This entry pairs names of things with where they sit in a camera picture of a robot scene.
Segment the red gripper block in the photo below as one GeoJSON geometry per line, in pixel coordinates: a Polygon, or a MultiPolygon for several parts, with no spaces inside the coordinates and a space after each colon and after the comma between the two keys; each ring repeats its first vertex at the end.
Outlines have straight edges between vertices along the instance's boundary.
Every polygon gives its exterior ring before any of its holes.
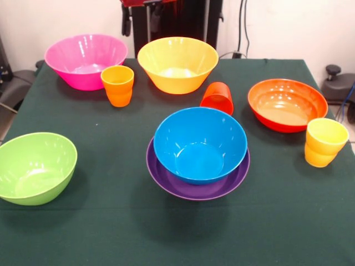
{"type": "Polygon", "coordinates": [[[145,6],[147,11],[147,26],[149,33],[159,31],[163,3],[174,2],[175,0],[121,0],[122,23],[121,34],[129,37],[131,33],[131,14],[129,7],[145,6]]]}

